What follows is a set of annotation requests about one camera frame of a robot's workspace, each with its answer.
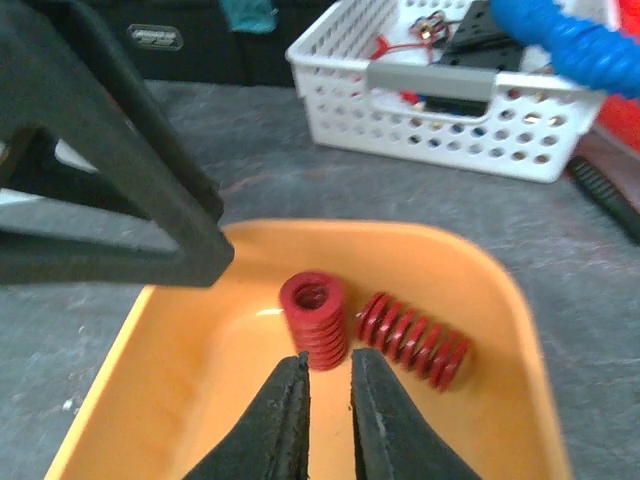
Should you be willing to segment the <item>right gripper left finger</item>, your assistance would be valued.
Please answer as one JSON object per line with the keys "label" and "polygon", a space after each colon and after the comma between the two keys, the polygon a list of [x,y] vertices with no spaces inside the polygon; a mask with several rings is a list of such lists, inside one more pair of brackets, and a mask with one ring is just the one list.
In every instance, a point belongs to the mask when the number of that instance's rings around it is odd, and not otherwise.
{"label": "right gripper left finger", "polygon": [[229,433],[187,479],[306,479],[311,395],[308,354],[282,359]]}

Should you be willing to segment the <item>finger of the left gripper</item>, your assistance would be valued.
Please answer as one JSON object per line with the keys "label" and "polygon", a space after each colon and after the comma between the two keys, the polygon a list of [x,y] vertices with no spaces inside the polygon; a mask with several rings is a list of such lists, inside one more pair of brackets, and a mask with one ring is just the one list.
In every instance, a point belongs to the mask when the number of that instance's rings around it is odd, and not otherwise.
{"label": "finger of the left gripper", "polygon": [[234,250],[194,163],[98,14],[78,1],[1,5],[1,184],[156,223],[173,252],[3,230],[5,285],[212,285]]}

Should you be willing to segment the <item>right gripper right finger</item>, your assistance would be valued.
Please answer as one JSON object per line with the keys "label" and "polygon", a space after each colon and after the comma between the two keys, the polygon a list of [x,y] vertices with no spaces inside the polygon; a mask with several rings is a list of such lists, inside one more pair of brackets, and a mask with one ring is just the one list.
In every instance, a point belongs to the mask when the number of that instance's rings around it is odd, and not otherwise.
{"label": "right gripper right finger", "polygon": [[384,359],[352,353],[351,407],[358,479],[477,479],[431,428]]}

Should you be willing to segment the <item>red spring top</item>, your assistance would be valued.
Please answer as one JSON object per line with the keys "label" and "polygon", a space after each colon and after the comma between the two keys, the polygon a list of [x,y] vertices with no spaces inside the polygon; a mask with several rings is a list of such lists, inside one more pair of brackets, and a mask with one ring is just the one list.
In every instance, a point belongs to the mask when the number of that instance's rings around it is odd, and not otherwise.
{"label": "red spring top", "polygon": [[453,388],[473,347],[461,331],[386,292],[374,294],[359,312],[355,336],[439,392]]}

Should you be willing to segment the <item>red cylinder bushing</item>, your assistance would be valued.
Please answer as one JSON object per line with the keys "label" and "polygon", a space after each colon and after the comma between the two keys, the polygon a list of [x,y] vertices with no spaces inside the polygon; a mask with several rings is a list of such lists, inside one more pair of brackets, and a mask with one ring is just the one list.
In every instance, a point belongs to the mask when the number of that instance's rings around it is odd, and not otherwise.
{"label": "red cylinder bushing", "polygon": [[309,366],[326,371],[348,352],[346,294],[341,281],[321,271],[303,271],[281,287],[279,301],[298,352],[308,353]]}

